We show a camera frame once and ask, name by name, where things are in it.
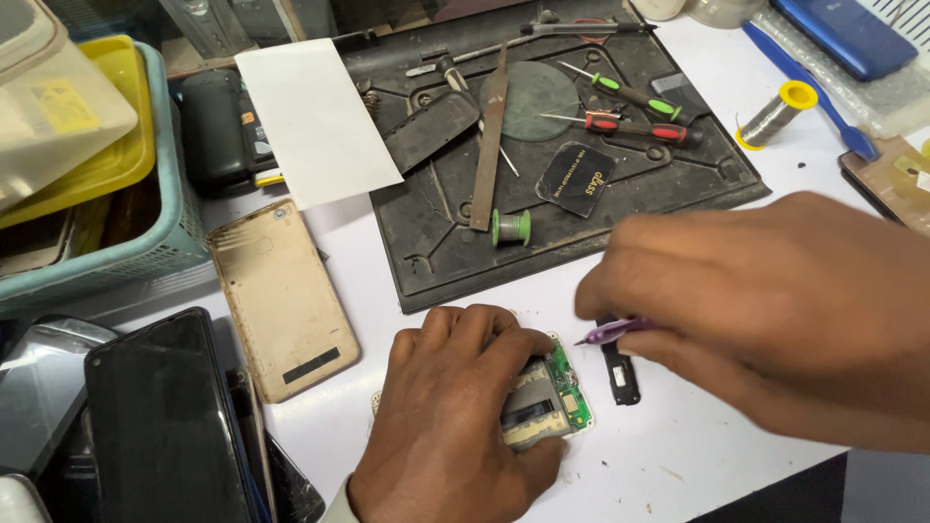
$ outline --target white desk surface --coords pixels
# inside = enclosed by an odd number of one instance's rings
[[[740,30],[722,31],[687,16],[662,22],[659,39],[728,132],[747,122],[786,80]],[[909,137],[919,148],[930,129]],[[801,114],[763,151],[747,152],[774,194],[811,190],[873,212],[840,176],[845,152],[819,109]],[[805,168],[798,168],[804,162]],[[275,186],[204,205],[205,228],[242,216],[286,195]],[[352,368],[283,404],[265,407],[269,430],[329,502],[358,463],[373,421],[370,398],[381,388],[388,351],[399,329],[418,327],[425,313],[401,314],[371,203],[362,194],[304,212],[326,268],[362,346]],[[521,324],[555,330],[574,342],[590,329],[573,315],[578,281],[600,260],[583,260],[525,277],[450,304],[494,303],[518,313]],[[132,285],[62,312],[123,332],[190,306],[214,319],[217,345],[233,348],[224,363],[242,359],[230,311],[212,264],[155,282]],[[604,358],[594,348],[570,352],[591,402],[596,425],[570,441],[560,477],[524,521],[646,521],[681,523],[770,485],[845,449],[772,436],[713,396],[663,367],[634,358],[643,401],[617,407]]]

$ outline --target blue plastic basket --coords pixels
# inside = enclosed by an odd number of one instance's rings
[[[180,118],[168,95],[165,62],[150,46],[136,43],[145,59],[156,144],[162,210],[140,237],[55,265],[0,280],[0,317],[61,304],[130,280],[165,275],[209,260],[200,204],[180,149]]]

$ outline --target rubber repair mat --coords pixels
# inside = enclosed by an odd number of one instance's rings
[[[438,60],[443,50],[457,56],[516,38],[521,24],[546,8],[571,22],[579,18],[640,21],[627,2],[563,0],[529,2],[465,19],[382,36],[377,43],[342,51],[355,81],[370,80],[381,97],[376,117],[384,132],[429,103],[449,87],[437,73],[408,78],[405,72]],[[462,62],[458,69],[477,97],[497,66],[498,53]],[[508,64],[539,61],[560,68],[563,60],[591,73],[608,74],[643,92],[649,81],[678,71],[665,48],[651,34],[617,34],[602,44],[574,35],[546,36],[511,47]],[[575,81],[583,108],[614,109],[626,103],[566,71]],[[508,92],[508,99],[519,93]],[[634,121],[654,121],[635,106],[625,114]],[[466,294],[531,275],[602,250],[611,228],[632,213],[668,213],[692,209],[733,208],[770,194],[758,172],[734,144],[715,116],[697,119],[704,133],[696,150],[595,135],[581,124],[548,141],[501,140],[520,172],[517,178],[501,157],[494,208],[502,214],[532,215],[528,247],[512,243],[495,248],[491,234],[469,229],[472,191],[480,136],[476,127],[449,142],[429,160],[411,169],[405,182],[371,193],[394,284],[405,314]],[[614,156],[618,165],[588,219],[537,196],[539,177],[556,151],[570,141]]]

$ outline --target gold phone back cover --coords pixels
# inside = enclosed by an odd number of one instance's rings
[[[358,343],[293,200],[223,225],[207,243],[262,401],[355,361]]]

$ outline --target red-handled screwdriver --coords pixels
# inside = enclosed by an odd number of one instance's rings
[[[696,129],[687,129],[672,124],[640,124],[637,122],[626,122],[615,116],[608,116],[606,114],[588,113],[588,117],[584,119],[560,116],[558,114],[540,114],[540,116],[581,122],[584,124],[584,128],[592,132],[651,136],[685,149],[694,149],[704,140],[704,135]]]

